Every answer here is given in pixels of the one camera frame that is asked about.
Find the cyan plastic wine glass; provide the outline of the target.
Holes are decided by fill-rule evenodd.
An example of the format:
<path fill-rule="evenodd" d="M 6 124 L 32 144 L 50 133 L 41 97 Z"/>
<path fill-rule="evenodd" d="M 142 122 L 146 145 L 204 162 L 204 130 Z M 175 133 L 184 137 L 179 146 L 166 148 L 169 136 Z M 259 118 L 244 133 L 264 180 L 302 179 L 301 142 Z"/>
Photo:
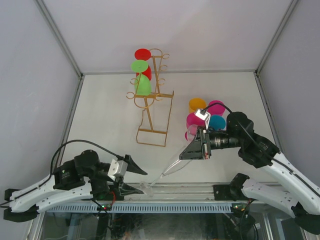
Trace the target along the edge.
<path fill-rule="evenodd" d="M 226 127 L 226 120 L 219 115 L 212 115 L 209 120 L 209 126 L 214 130 L 224 130 Z"/>

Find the magenta wine glass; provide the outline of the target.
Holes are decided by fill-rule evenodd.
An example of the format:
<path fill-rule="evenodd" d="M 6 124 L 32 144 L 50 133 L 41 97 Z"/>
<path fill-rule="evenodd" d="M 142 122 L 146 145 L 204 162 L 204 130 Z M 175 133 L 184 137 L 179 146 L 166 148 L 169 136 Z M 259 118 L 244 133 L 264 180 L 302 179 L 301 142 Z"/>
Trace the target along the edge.
<path fill-rule="evenodd" d="M 198 125 L 199 127 L 202 127 L 205 125 L 205 122 L 198 117 L 195 116 L 195 113 L 190 113 L 186 118 L 186 128 L 188 130 L 188 127 L 190 125 Z"/>
<path fill-rule="evenodd" d="M 218 115 L 222 117 L 225 110 L 224 103 L 220 100 L 213 100 L 208 104 L 207 111 L 211 116 Z"/>

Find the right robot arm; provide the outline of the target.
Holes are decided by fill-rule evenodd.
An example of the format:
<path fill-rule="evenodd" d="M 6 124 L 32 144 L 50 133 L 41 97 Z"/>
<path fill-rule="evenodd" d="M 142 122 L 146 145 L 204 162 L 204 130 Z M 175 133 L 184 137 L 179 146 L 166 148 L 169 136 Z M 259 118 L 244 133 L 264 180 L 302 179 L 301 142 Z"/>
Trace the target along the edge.
<path fill-rule="evenodd" d="M 243 173 L 229 184 L 230 196 L 264 202 L 290 217 L 305 231 L 320 233 L 320 188 L 302 174 L 269 139 L 255 133 L 254 123 L 243 112 L 227 116 L 225 130 L 199 126 L 196 135 L 180 153 L 180 160 L 209 159 L 213 150 L 238 148 L 247 164 L 277 180 L 283 191 L 269 187 Z"/>

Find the orange plastic wine glass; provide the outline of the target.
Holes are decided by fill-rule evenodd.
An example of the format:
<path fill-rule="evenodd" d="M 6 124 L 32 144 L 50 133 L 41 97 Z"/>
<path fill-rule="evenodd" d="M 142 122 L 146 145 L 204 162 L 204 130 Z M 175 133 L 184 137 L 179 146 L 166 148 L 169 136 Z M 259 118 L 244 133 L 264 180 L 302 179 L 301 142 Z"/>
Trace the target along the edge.
<path fill-rule="evenodd" d="M 196 97 L 189 100 L 188 112 L 194 113 L 198 109 L 204 109 L 207 106 L 206 101 L 202 98 Z"/>

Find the clear wine glass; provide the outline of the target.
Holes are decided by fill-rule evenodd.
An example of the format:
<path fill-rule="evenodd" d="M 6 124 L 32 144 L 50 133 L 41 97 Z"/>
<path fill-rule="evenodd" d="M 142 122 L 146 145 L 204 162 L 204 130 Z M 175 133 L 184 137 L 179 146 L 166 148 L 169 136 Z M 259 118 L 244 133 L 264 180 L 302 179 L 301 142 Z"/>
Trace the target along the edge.
<path fill-rule="evenodd" d="M 167 166 L 164 170 L 160 173 L 158 177 L 156 177 L 151 183 L 141 181 L 139 184 L 139 189 L 143 192 L 143 194 L 153 197 L 154 191 L 153 186 L 158 183 L 161 179 L 170 176 L 183 168 L 185 168 L 188 164 L 190 164 L 193 160 L 192 159 L 180 159 L 180 153 L 176 153 L 171 157 Z"/>
<path fill-rule="evenodd" d="M 187 131 L 185 132 L 185 139 L 188 142 L 191 142 L 197 135 L 197 131 L 198 131 L 198 125 L 196 124 L 192 124 L 188 127 Z"/>

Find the green plastic wine glass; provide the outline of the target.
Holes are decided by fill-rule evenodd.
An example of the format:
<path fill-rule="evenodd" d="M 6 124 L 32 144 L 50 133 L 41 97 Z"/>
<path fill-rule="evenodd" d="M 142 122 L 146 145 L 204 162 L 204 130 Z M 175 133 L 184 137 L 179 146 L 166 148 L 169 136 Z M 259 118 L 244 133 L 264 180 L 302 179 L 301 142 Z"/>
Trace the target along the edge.
<path fill-rule="evenodd" d="M 148 96 L 151 91 L 151 83 L 145 71 L 149 69 L 149 64 L 142 59 L 135 60 L 131 64 L 131 70 L 137 74 L 134 79 L 135 93 L 140 96 Z"/>

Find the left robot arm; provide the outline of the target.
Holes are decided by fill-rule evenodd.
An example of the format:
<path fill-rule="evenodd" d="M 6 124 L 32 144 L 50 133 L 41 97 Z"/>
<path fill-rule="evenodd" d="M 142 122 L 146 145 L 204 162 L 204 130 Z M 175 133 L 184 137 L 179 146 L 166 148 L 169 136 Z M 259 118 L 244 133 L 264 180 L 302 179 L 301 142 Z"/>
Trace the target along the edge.
<path fill-rule="evenodd" d="M 56 206 L 75 201 L 123 200 L 143 191 L 124 183 L 126 173 L 147 175 L 130 155 L 119 156 L 110 163 L 101 162 L 94 150 L 85 150 L 64 162 L 48 177 L 25 188 L 8 188 L 3 211 L 6 221 L 23 223 Z"/>

